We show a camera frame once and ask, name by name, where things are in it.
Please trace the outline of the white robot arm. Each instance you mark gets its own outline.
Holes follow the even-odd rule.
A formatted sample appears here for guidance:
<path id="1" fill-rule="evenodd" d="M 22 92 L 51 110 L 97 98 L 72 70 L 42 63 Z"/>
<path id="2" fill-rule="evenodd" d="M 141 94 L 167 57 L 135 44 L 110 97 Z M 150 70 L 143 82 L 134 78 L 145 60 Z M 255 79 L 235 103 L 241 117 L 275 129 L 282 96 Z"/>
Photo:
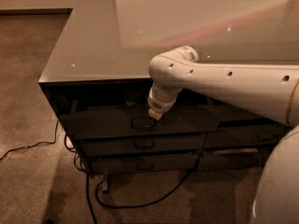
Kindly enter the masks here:
<path id="1" fill-rule="evenodd" d="M 149 115 L 155 119 L 186 89 L 291 127 L 299 124 L 296 65 L 200 63 L 195 49 L 183 46 L 156 55 L 149 75 Z"/>

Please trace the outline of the white robot base shell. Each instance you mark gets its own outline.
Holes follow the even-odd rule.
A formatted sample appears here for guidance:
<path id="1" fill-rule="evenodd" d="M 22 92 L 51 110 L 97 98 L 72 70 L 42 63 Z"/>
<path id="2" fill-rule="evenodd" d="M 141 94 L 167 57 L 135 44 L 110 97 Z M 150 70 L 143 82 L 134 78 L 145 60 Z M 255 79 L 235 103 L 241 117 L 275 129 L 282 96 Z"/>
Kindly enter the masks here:
<path id="1" fill-rule="evenodd" d="M 299 125 L 279 141 L 263 168 L 250 224 L 299 224 Z"/>

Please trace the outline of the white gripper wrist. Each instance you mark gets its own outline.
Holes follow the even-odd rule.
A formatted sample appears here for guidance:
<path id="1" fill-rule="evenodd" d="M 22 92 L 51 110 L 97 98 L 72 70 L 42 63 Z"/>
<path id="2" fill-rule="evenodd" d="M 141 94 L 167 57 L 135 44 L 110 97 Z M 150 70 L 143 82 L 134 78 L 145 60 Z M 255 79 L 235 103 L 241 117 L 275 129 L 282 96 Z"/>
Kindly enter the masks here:
<path id="1" fill-rule="evenodd" d="M 154 82 L 149 91 L 149 116 L 159 120 L 163 113 L 168 112 L 177 100 L 181 88 L 165 87 Z"/>

